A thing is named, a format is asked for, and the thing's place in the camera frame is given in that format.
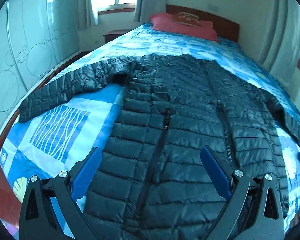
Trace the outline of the dark wooden headboard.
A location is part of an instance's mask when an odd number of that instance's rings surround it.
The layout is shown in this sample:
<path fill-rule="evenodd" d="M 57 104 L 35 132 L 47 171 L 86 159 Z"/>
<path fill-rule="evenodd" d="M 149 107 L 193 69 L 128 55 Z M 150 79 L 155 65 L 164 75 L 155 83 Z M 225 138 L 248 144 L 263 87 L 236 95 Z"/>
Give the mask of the dark wooden headboard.
<path fill-rule="evenodd" d="M 240 25 L 236 22 L 232 22 L 226 18 L 221 16 L 217 16 L 215 14 L 193 9 L 182 7 L 178 5 L 166 5 L 166 12 L 168 14 L 176 14 L 178 12 L 188 12 L 194 15 L 197 15 L 202 21 L 211 21 L 213 23 L 213 27 L 217 32 L 217 35 L 222 38 L 227 38 L 230 41 L 238 43 L 239 40 L 239 31 Z"/>

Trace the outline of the right window curtain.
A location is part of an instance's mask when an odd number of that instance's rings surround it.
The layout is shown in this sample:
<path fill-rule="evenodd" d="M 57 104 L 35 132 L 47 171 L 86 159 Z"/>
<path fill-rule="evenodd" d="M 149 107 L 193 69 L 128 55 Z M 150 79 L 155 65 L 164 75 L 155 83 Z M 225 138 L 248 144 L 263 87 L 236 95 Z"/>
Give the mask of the right window curtain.
<path fill-rule="evenodd" d="M 300 5 L 273 0 L 258 62 L 288 88 L 300 58 Z"/>

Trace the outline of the dark wooden nightstand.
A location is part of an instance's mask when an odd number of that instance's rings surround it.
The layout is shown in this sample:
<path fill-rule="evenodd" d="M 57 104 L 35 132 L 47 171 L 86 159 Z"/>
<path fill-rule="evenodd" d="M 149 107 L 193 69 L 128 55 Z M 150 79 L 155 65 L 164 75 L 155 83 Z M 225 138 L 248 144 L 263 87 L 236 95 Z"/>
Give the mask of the dark wooden nightstand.
<path fill-rule="evenodd" d="M 115 40 L 116 38 L 125 35 L 126 33 L 130 32 L 131 29 L 120 29 L 120 30 L 112 30 L 108 33 L 105 33 L 104 36 L 104 42 L 108 43 L 110 41 Z"/>

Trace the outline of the red pillow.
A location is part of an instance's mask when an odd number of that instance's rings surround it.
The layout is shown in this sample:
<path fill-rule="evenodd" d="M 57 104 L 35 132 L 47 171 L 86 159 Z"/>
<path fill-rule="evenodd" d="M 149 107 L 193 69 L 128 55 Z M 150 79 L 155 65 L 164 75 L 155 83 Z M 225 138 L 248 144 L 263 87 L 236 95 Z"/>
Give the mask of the red pillow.
<path fill-rule="evenodd" d="M 167 33 L 182 34 L 203 38 L 210 41 L 219 41 L 217 32 L 211 21 L 200 21 L 200 27 L 191 27 L 175 22 L 174 16 L 168 13 L 158 13 L 151 16 L 150 21 L 153 29 Z"/>

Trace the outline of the brown embroidered cushion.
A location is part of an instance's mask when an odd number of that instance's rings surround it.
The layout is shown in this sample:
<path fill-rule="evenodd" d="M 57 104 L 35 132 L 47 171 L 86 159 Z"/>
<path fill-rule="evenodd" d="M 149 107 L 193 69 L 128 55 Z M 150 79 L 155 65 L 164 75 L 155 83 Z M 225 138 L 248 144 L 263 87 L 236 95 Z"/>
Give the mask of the brown embroidered cushion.
<path fill-rule="evenodd" d="M 188 12 L 178 12 L 174 16 L 177 23 L 188 25 L 191 27 L 200 27 L 200 19 L 197 15 Z"/>

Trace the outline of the far left sheer curtain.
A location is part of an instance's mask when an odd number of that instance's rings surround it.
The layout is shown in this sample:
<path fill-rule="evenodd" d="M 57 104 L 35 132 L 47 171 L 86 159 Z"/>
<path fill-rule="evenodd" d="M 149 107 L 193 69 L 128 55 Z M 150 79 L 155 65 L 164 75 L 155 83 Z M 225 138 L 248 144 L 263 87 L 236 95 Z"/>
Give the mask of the far left sheer curtain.
<path fill-rule="evenodd" d="M 74 0 L 74 13 L 78 30 L 98 25 L 97 0 Z"/>

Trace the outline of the white wardrobe with circles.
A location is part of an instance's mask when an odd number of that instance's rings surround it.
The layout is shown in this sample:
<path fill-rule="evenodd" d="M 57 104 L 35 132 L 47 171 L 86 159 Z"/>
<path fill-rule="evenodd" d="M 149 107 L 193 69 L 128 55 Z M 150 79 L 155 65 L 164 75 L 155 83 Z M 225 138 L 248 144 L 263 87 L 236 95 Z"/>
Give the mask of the white wardrobe with circles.
<path fill-rule="evenodd" d="M 7 0 L 0 10 L 0 130 L 24 95 L 79 52 L 74 0 Z"/>

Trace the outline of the black puffer jacket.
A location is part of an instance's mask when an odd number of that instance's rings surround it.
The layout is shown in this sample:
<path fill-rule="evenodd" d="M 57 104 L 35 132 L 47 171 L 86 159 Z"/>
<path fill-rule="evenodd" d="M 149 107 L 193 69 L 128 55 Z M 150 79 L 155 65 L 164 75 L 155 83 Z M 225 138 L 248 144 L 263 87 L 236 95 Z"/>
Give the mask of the black puffer jacket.
<path fill-rule="evenodd" d="M 30 94 L 20 121 L 116 83 L 126 91 L 85 195 L 71 198 L 72 168 L 32 177 L 20 239 L 284 239 L 277 127 L 300 146 L 300 125 L 273 94 L 216 61 L 152 54 L 89 64 Z M 205 145 L 231 167 L 229 201 L 201 162 Z"/>

